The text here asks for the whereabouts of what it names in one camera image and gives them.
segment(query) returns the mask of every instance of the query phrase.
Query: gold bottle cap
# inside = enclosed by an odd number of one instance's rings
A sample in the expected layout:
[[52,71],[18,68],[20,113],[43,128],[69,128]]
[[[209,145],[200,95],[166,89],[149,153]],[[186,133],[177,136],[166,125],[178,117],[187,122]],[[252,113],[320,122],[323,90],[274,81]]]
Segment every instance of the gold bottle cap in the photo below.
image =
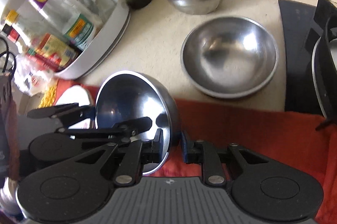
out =
[[11,10],[10,13],[6,17],[5,23],[9,26],[12,26],[12,24],[15,22],[16,18],[18,17],[18,13],[16,13],[15,10]]

